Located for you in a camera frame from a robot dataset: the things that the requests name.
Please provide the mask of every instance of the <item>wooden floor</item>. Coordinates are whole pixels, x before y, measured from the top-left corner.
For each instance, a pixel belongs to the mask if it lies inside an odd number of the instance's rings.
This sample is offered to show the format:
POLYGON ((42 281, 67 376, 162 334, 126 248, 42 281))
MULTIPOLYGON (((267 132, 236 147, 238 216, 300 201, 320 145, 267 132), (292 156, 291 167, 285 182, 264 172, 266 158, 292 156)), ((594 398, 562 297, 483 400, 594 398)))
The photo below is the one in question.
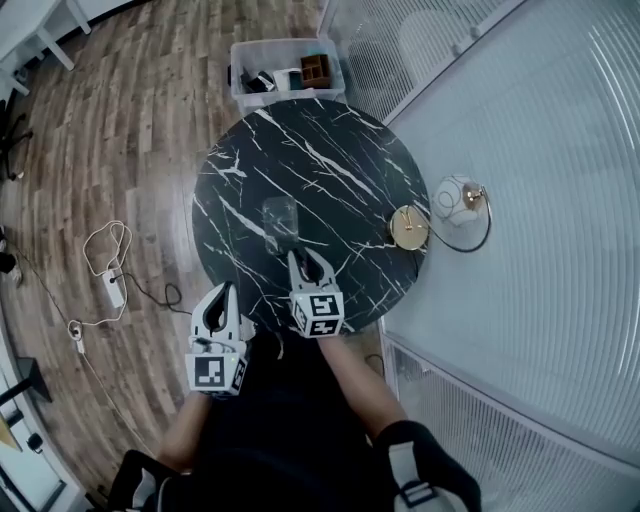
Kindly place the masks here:
MULTIPOLYGON (((125 268, 160 296, 177 284, 189 310, 211 285, 191 233, 191 195, 207 150, 239 118, 227 87, 235 41, 308 37, 315 0, 153 0, 63 45, 18 100, 33 139, 13 153, 22 181, 2 184, 0 222, 31 260, 68 321, 113 314, 82 257, 88 235, 119 219, 134 233, 125 268)), ((92 252, 104 266, 108 247, 92 252)), ((0 287, 18 355, 36 357, 54 402, 46 426, 87 490, 109 486, 122 455, 144 451, 113 411, 65 322, 21 260, 24 284, 0 287)), ((85 329, 88 359, 127 422, 155 449, 180 406, 189 317, 134 291, 122 321, 85 329)))

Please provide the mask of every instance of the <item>clear plastic box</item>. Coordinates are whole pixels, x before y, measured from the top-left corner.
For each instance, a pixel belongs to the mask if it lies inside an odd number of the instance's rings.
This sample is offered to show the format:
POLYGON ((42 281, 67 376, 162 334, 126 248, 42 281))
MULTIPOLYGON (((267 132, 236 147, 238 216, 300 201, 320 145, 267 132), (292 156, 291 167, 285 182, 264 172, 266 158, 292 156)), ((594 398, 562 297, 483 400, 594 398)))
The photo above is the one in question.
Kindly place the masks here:
POLYGON ((265 39, 234 43, 231 46, 231 96, 238 103, 243 116, 277 101, 302 98, 335 100, 344 94, 344 78, 336 46, 330 39, 265 39), (252 78, 260 71, 273 76, 279 69, 299 68, 300 59, 310 55, 329 56, 331 89, 304 89, 302 91, 272 91, 247 94, 240 76, 246 69, 252 78))

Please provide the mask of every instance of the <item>black marble table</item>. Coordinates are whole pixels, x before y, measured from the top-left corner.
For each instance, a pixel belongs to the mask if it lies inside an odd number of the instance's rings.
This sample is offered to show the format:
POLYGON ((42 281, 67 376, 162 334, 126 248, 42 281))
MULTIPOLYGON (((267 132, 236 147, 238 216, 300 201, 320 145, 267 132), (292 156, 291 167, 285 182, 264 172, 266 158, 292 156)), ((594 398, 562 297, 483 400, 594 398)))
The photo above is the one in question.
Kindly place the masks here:
POLYGON ((265 199, 282 196, 297 202, 300 241, 335 269, 346 331, 380 318, 416 280, 424 249, 397 248, 387 228, 398 207, 429 206, 408 150, 384 125, 342 103, 276 103, 213 147, 192 209, 209 278, 233 281, 241 313, 259 325, 295 325, 285 259, 267 252, 262 223, 265 199))

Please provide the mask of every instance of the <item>black cable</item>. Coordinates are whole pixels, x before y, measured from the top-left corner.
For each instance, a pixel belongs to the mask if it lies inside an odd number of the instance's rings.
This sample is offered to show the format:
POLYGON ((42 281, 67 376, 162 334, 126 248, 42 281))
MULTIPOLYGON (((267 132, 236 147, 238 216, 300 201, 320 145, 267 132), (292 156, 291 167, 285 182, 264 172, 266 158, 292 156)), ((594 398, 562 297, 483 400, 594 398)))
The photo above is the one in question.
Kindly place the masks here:
POLYGON ((47 285, 44 284, 44 281, 40 277, 40 274, 38 274, 38 271, 36 270, 36 267, 33 265, 33 263, 31 263, 31 260, 24 255, 24 253, 20 250, 20 248, 16 244, 14 244, 13 242, 10 242, 9 239, 7 239, 7 238, 5 238, 5 240, 7 240, 7 243, 16 250, 16 252, 22 257, 23 260, 25 260, 29 264, 29 266, 31 267, 32 272, 36 275, 36 277, 38 278, 38 281, 40 281, 40 284, 42 285, 44 290, 47 292, 47 295, 49 295, 49 298, 51 299, 51 302, 53 303, 55 308, 58 310, 58 314, 60 315, 60 318, 62 318, 62 321, 64 322, 64 324, 67 325, 69 323, 69 321, 64 316, 64 313, 60 309, 60 306, 58 306, 58 303, 56 302, 56 299, 53 297, 53 294, 51 293, 49 288, 47 288, 47 285))
MULTIPOLYGON (((62 312, 62 309, 60 309, 60 306, 58 306, 58 303, 56 302, 55 297, 53 296, 53 294, 51 293, 49 288, 47 288, 47 285, 44 284, 44 280, 42 279, 42 277, 40 277, 40 274, 36 270, 36 267, 33 265, 33 263, 31 263, 31 260, 25 256, 25 254, 20 250, 20 248, 16 244, 14 244, 13 242, 10 242, 6 238, 5 238, 5 240, 7 240, 7 243, 16 250, 16 252, 20 255, 20 257, 23 260, 25 260, 29 264, 29 267, 31 267, 32 272, 36 275, 36 277, 38 278, 38 281, 40 281, 40 284, 42 285, 42 288, 44 288, 44 290, 47 292, 47 295, 49 296, 49 299, 51 299, 51 302, 53 303, 55 308, 58 310, 58 314, 60 315, 60 318, 62 318, 62 321, 65 323, 65 325, 67 325, 69 323, 69 321, 67 320, 66 316, 62 312)), ((138 290, 140 290, 140 293, 142 293, 143 295, 145 295, 146 297, 151 299, 156 305, 161 306, 161 307, 167 307, 171 311, 173 311, 174 313, 181 313, 183 315, 191 316, 191 313, 189 313, 188 311, 183 311, 181 309, 176 309, 176 308, 173 307, 173 306, 177 306, 178 304, 180 304, 180 302, 182 302, 182 292, 180 291, 180 288, 178 288, 175 284, 167 283, 165 285, 165 287, 164 287, 165 302, 161 302, 159 300, 156 300, 155 297, 153 297, 152 295, 150 295, 146 291, 144 291, 142 289, 142 287, 138 284, 138 281, 136 280, 134 275, 130 274, 129 272, 124 272, 124 273, 112 278, 110 281, 113 283, 116 279, 118 279, 119 277, 121 277, 123 275, 129 276, 133 280, 134 284, 138 287, 138 290), (175 290, 176 294, 178 295, 178 299, 176 301, 173 301, 173 302, 169 301, 169 294, 168 294, 169 288, 173 288, 175 290)))
POLYGON ((116 279, 119 279, 122 276, 127 276, 127 277, 131 278, 131 280, 133 281, 133 284, 135 284, 136 287, 138 288, 138 290, 140 290, 140 293, 142 293, 142 295, 144 295, 145 297, 151 299, 157 306, 169 308, 174 313, 181 313, 183 315, 189 315, 189 316, 192 315, 192 313, 189 313, 188 311, 184 311, 182 309, 176 309, 176 308, 173 307, 173 306, 177 306, 178 304, 180 304, 182 302, 182 292, 180 291, 180 288, 178 288, 175 284, 167 283, 166 285, 164 285, 164 302, 162 302, 162 301, 159 301, 158 299, 156 299, 149 292, 143 290, 142 286, 140 286, 140 284, 138 283, 138 280, 135 278, 135 276, 133 274, 129 273, 129 272, 122 272, 122 274, 119 274, 116 277, 112 277, 111 279, 109 279, 109 282, 115 283, 116 279), (175 290, 176 294, 178 295, 178 299, 177 300, 175 300, 175 301, 170 301, 169 300, 169 288, 172 288, 172 289, 175 290))
POLYGON ((418 279, 418 275, 420 274, 420 265, 418 265, 418 257, 416 256, 415 251, 407 251, 411 256, 411 260, 413 261, 413 266, 416 271, 416 279, 418 279))

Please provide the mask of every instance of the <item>power cord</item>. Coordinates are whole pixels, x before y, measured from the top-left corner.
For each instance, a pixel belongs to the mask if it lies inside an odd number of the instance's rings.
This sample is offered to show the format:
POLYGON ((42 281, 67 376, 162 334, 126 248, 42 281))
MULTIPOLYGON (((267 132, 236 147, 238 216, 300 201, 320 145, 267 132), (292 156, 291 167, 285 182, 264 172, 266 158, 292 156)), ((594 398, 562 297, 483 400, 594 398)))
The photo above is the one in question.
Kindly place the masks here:
POLYGON ((110 283, 115 283, 118 279, 120 279, 121 277, 124 277, 124 276, 129 277, 133 281, 133 284, 136 285, 138 290, 140 290, 140 293, 142 293, 142 295, 146 296, 147 298, 151 299, 151 301, 154 304, 156 304, 157 306, 169 308, 174 313, 180 313, 182 315, 189 315, 189 316, 192 315, 192 313, 189 313, 188 311, 184 311, 183 309, 176 309, 176 308, 173 307, 173 306, 177 306, 178 304, 180 304, 182 302, 182 292, 180 291, 180 288, 178 288, 175 284, 167 283, 167 284, 164 285, 164 302, 162 302, 162 301, 156 299, 149 292, 143 290, 142 287, 140 286, 140 283, 138 283, 138 280, 135 278, 135 276, 133 274, 129 273, 129 272, 122 272, 121 274, 109 279, 109 282, 110 283), (175 290, 176 295, 178 296, 178 298, 176 300, 174 300, 174 301, 170 301, 169 300, 169 290, 170 289, 175 290))
MULTIPOLYGON (((104 274, 106 271, 108 270, 113 270, 113 269, 109 269, 107 268, 107 270, 101 272, 101 273, 96 273, 93 269, 93 267, 91 266, 91 263, 89 261, 89 259, 87 258, 87 254, 86 254, 86 246, 87 243, 89 242, 89 240, 91 240, 91 238, 99 233, 100 231, 102 231, 103 229, 109 227, 110 233, 112 238, 116 241, 116 244, 118 246, 118 251, 116 252, 116 255, 109 261, 109 263, 107 264, 107 267, 109 267, 109 265, 113 262, 116 261, 117 267, 118 269, 121 269, 122 264, 124 263, 124 258, 126 256, 127 251, 129 250, 129 245, 131 244, 131 230, 125 226, 122 222, 120 221, 111 221, 108 222, 105 226, 103 226, 102 228, 100 228, 97 231, 94 231, 89 238, 87 239, 87 241, 84 243, 83 247, 82 247, 82 253, 85 257, 85 259, 87 260, 87 263, 89 265, 89 269, 91 270, 91 273, 98 277, 102 274, 104 274), (120 225, 123 228, 123 231, 121 233, 121 236, 119 237, 119 239, 115 236, 114 231, 113 231, 113 226, 118 226, 120 225), (120 254, 120 248, 122 245, 122 241, 124 239, 124 232, 128 231, 130 238, 129 238, 129 242, 127 243, 125 250, 123 252, 122 258, 118 259, 118 256, 120 254)), ((40 282, 40 285, 42 286, 42 288, 45 290, 45 292, 47 293, 47 295, 49 296, 49 299, 51 300, 51 303, 55 306, 56 310, 58 311, 58 314, 60 315, 60 318, 62 319, 62 321, 67 324, 67 330, 69 331, 69 334, 72 334, 70 331, 70 326, 73 322, 76 322, 78 324, 78 329, 79 329, 79 334, 80 334, 80 340, 81 335, 82 335, 82 325, 99 325, 100 323, 103 322, 112 322, 112 321, 116 321, 119 320, 122 317, 122 312, 124 311, 124 308, 127 305, 127 292, 126 292, 126 286, 125 286, 125 304, 122 306, 122 309, 120 310, 120 314, 118 316, 117 319, 105 319, 105 320, 101 320, 100 322, 96 322, 94 324, 89 324, 89 323, 84 323, 84 322, 80 322, 78 320, 71 320, 71 321, 67 321, 67 317, 66 315, 62 312, 62 309, 60 308, 60 306, 58 305, 58 302, 56 301, 55 297, 53 296, 53 293, 51 293, 51 290, 49 290, 49 288, 47 287, 47 285, 45 284, 44 280, 42 279, 42 277, 40 276, 40 273, 36 270, 35 265, 31 262, 31 260, 29 258, 27 258, 27 256, 20 250, 20 248, 14 244, 13 242, 11 242, 9 239, 6 239, 7 243, 13 248, 15 249, 15 251, 20 255, 20 257, 25 260, 27 262, 27 264, 29 265, 29 267, 31 268, 31 271, 36 275, 36 277, 38 278, 38 281, 40 282)), ((180 291, 180 288, 178 288, 176 285, 172 284, 172 283, 167 283, 164 287, 164 302, 157 300, 155 297, 153 297, 149 292, 145 291, 140 284, 138 283, 137 279, 135 278, 135 276, 129 272, 121 272, 119 275, 112 277, 109 281, 110 282, 115 282, 117 279, 119 279, 122 276, 127 276, 130 279, 133 280, 134 284, 136 285, 136 287, 138 288, 138 290, 140 291, 140 293, 142 293, 144 296, 146 296, 147 298, 149 298, 151 301, 153 301, 155 304, 157 304, 158 306, 161 307, 167 307, 169 308, 172 312, 174 313, 181 313, 181 314, 185 314, 185 315, 191 315, 191 313, 189 313, 188 311, 184 311, 181 309, 177 309, 174 308, 174 306, 177 306, 178 304, 180 304, 180 302, 182 302, 182 292, 180 291), (169 300, 169 289, 173 289, 177 295, 177 299, 174 301, 170 301, 169 300)), ((104 385, 104 383, 102 382, 102 379, 100 378, 100 376, 98 375, 98 373, 96 372, 95 368, 93 367, 93 365, 91 364, 91 361, 89 361, 89 359, 87 358, 86 352, 84 350, 84 346, 82 351, 80 351, 80 355, 82 356, 82 358, 84 359, 85 363, 87 364, 87 366, 89 367, 89 369, 91 370, 91 373, 93 373, 94 378, 96 379, 96 381, 98 382, 100 388, 102 389, 103 393, 105 394, 105 396, 107 397, 107 399, 109 400, 109 403, 111 404, 111 406, 113 407, 113 410, 115 411, 115 413, 118 415, 118 417, 122 420, 122 422, 126 425, 127 429, 129 430, 129 432, 131 432, 131 434, 138 440, 138 442, 147 450, 147 452, 152 455, 153 452, 149 449, 149 447, 146 445, 146 443, 142 440, 142 437, 140 437, 140 435, 136 432, 136 430, 129 424, 129 422, 127 421, 127 419, 124 417, 124 415, 120 412, 120 409, 118 408, 118 406, 116 405, 116 403, 114 402, 113 398, 111 398, 111 395, 109 393, 109 391, 107 390, 106 386, 104 385)))
MULTIPOLYGON (((25 260, 27 262, 27 264, 29 265, 29 267, 31 268, 31 271, 36 275, 36 277, 38 278, 38 281, 40 281, 40 284, 42 285, 42 288, 44 289, 45 292, 47 292, 47 295, 49 296, 49 299, 51 300, 51 303, 55 306, 56 310, 58 311, 58 314, 60 315, 60 318, 62 319, 63 323, 67 324, 67 317, 65 316, 65 314, 62 312, 62 309, 60 309, 60 306, 58 306, 58 303, 55 299, 55 297, 53 296, 53 294, 51 293, 51 290, 49 290, 49 288, 47 287, 46 284, 44 284, 44 280, 42 279, 42 277, 40 277, 40 274, 38 273, 38 271, 36 270, 36 267, 33 263, 31 263, 31 260, 29 258, 27 258, 27 256, 20 250, 20 248, 14 244, 13 242, 11 242, 10 240, 7 239, 7 243, 16 250, 16 252, 20 255, 20 257, 25 260)), ((131 434, 133 435, 133 437, 135 437, 138 442, 145 448, 145 450, 147 450, 147 452, 150 455, 153 455, 153 452, 149 449, 149 447, 147 446, 147 444, 142 440, 142 437, 140 437, 140 434, 138 434, 136 432, 136 430, 131 426, 131 424, 127 421, 127 418, 124 417, 124 415, 120 412, 120 408, 116 405, 116 403, 113 401, 113 398, 111 398, 111 395, 109 394, 109 391, 107 390, 106 386, 104 385, 104 382, 102 382, 102 379, 100 378, 100 376, 98 375, 98 373, 96 372, 95 368, 93 367, 93 365, 91 364, 91 361, 89 361, 89 359, 87 358, 87 354, 85 352, 81 352, 80 355, 82 356, 82 358, 84 359, 85 363, 87 364, 87 366, 89 367, 89 369, 91 370, 91 373, 93 373, 94 378, 96 379, 96 381, 98 382, 98 385, 100 386, 100 388, 102 389, 102 392, 105 394, 105 396, 107 397, 107 399, 109 400, 109 403, 111 404, 111 406, 113 407, 113 410, 115 411, 115 413, 118 415, 118 417, 122 420, 122 422, 126 425, 127 429, 129 430, 129 432, 131 432, 131 434)))
MULTIPOLYGON (((107 222, 104 226, 102 226, 100 229, 96 229, 93 233, 91 233, 89 235, 89 238, 87 238, 84 242, 84 244, 82 245, 82 255, 84 256, 85 261, 87 262, 87 265, 89 266, 89 270, 91 270, 91 273, 95 276, 95 277, 100 277, 103 274, 106 274, 109 271, 112 270, 120 270, 122 271, 122 265, 124 265, 124 260, 127 257, 127 252, 129 251, 129 246, 131 245, 131 240, 133 239, 133 234, 131 233, 131 230, 129 229, 128 226, 126 226, 124 224, 124 222, 120 221, 120 220, 110 220, 109 222, 107 222), (120 236, 116 236, 116 232, 115 229, 116 227, 120 227, 122 228, 122 231, 120 232, 120 236), (91 239, 96 236, 98 233, 104 231, 105 229, 109 229, 109 234, 111 235, 111 238, 113 239, 113 241, 116 243, 116 251, 115 254, 113 255, 113 257, 108 261, 106 267, 104 270, 100 271, 100 272, 96 272, 93 269, 93 265, 91 265, 91 261, 89 260, 89 257, 87 256, 87 244, 91 241, 91 239), (127 244, 124 246, 124 251, 122 251, 122 245, 124 242, 124 238, 125 238, 125 233, 129 234, 129 240, 127 242, 127 244)), ((76 342, 76 347, 78 349, 78 352, 83 353, 84 352, 84 343, 83 343, 83 336, 82 336, 82 327, 84 325, 88 326, 88 327, 95 327, 97 325, 101 325, 103 323, 106 322, 119 322, 120 319, 122 318, 122 314, 124 313, 124 310, 127 307, 127 302, 129 301, 129 295, 127 292, 127 285, 125 283, 124 285, 124 304, 122 304, 122 307, 120 308, 120 312, 118 313, 118 316, 116 316, 115 318, 103 318, 102 320, 98 320, 97 322, 83 322, 82 320, 71 320, 68 324, 67 324, 67 331, 69 333, 69 336, 71 337, 71 339, 73 341, 76 342)))

